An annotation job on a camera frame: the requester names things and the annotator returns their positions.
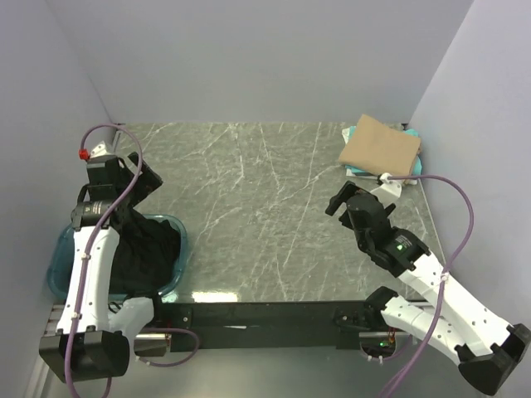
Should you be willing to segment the black t shirt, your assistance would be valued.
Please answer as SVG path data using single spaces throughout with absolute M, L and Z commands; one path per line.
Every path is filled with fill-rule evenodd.
M 109 295 L 169 294 L 183 276 L 187 251 L 187 232 L 178 218 L 132 210 L 119 231 Z

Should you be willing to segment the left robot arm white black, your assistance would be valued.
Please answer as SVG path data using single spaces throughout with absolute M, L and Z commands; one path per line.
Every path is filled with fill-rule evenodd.
M 41 338 L 39 354 L 69 387 L 77 381 L 123 376 L 142 329 L 160 331 L 166 313 L 151 297 L 129 298 L 121 309 L 108 310 L 111 270 L 120 235 L 138 203 L 134 185 L 145 169 L 141 153 L 131 172 L 114 154 L 80 151 L 89 181 L 80 189 L 71 212 L 75 252 L 66 303 L 52 336 Z

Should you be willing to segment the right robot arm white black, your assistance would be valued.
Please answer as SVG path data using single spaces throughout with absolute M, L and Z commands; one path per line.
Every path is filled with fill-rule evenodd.
M 428 246 L 412 232 L 392 226 L 388 217 L 400 198 L 400 182 L 382 175 L 367 191 L 344 183 L 325 212 L 355 234 L 358 248 L 381 269 L 419 293 L 432 307 L 420 308 L 397 292 L 381 287 L 367 299 L 364 321 L 382 331 L 400 329 L 448 357 L 477 391 L 495 396 L 530 346 L 530 330 L 491 312 L 464 288 Z

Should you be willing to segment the folded tan t shirt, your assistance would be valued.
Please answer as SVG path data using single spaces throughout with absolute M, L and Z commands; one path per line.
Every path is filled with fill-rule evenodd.
M 421 151 L 421 139 L 363 114 L 339 154 L 339 163 L 372 175 L 408 176 Z

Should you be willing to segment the blue transparent plastic bin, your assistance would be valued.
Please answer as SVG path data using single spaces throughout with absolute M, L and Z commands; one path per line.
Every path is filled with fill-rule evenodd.
M 109 299 L 123 300 L 128 294 L 169 294 L 186 268 L 188 237 L 183 223 L 170 215 L 144 215 L 144 232 L 128 233 L 114 255 Z M 51 292 L 65 300 L 75 257 L 74 229 L 67 226 L 59 235 L 46 280 Z

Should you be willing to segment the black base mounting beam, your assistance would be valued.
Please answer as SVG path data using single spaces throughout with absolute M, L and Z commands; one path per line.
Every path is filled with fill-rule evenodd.
M 164 303 L 144 332 L 169 336 L 171 352 L 202 349 L 335 347 L 358 350 L 363 340 L 406 334 L 389 327 L 364 301 Z

